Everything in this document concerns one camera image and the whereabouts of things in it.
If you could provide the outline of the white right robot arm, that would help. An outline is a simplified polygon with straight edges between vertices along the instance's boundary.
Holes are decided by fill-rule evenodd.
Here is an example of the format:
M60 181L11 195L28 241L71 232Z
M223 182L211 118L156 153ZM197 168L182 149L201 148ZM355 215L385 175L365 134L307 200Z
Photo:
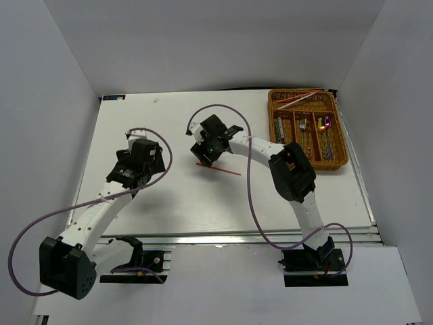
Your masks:
M334 241L324 227L315 199L315 178L308 158L296 142L275 144L251 135L251 130L233 125L227 127L219 117L211 115L201 123L189 122L187 135L196 143L191 152L205 167L211 167L222 153L245 156L247 161L247 195L250 212L261 235L264 235L252 202L251 162L270 170L277 193L292 207L300 230L306 264L315 270L330 261Z

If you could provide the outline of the gold ornate rainbow spoon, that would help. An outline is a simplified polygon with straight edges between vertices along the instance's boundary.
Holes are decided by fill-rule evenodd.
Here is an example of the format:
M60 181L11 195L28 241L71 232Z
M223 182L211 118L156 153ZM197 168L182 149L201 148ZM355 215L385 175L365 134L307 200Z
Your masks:
M329 148L327 143L327 127L322 117L317 119L317 130L320 132L322 143L322 155L324 159L329 159Z

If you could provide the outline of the purple iridescent spoon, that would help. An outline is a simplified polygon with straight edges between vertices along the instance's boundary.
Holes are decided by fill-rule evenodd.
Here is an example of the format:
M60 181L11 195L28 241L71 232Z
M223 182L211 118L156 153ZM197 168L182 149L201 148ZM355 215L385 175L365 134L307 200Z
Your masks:
M325 117L325 128L326 128L329 159L333 158L332 144L331 144L331 125L332 125L331 116L326 116Z

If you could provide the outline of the silver chopstick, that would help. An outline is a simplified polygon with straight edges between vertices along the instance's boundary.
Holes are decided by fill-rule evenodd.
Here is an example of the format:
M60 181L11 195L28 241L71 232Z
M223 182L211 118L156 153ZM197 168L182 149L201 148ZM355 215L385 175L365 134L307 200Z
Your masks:
M318 91L312 91L306 95L300 95L300 96L293 97L293 98L291 98L291 100L289 102L285 102L284 105L279 107L277 110L286 109L286 108L290 107L291 105L297 104L298 102L301 102L302 100L308 99L317 93L318 93Z

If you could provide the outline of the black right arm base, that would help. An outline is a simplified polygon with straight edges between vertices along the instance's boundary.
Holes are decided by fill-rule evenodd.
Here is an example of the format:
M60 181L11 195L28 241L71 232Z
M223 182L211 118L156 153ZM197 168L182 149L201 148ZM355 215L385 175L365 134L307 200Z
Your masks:
M348 286L346 270L352 261L353 248L347 260L341 248L334 248L323 262L317 262L305 249L284 250L278 263L283 267L286 288Z

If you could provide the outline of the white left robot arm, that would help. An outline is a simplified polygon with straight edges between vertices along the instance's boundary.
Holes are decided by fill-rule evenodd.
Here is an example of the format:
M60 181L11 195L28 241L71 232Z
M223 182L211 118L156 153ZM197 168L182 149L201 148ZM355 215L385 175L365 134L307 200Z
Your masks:
M96 203L57 238L47 237L39 247L40 281L77 300L83 299L102 274L132 272L145 266L143 244L120 235L105 247L97 242L153 175L165 171L158 142L136 137L126 150L116 153L117 162L106 177Z

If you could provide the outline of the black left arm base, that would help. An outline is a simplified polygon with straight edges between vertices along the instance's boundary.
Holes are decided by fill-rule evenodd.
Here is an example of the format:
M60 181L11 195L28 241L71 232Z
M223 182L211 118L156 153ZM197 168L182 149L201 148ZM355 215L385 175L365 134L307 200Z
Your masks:
M128 257L125 263L113 266L101 275L102 284L164 284L168 278L168 251L146 250L142 241L132 236L117 236L108 245L125 244Z

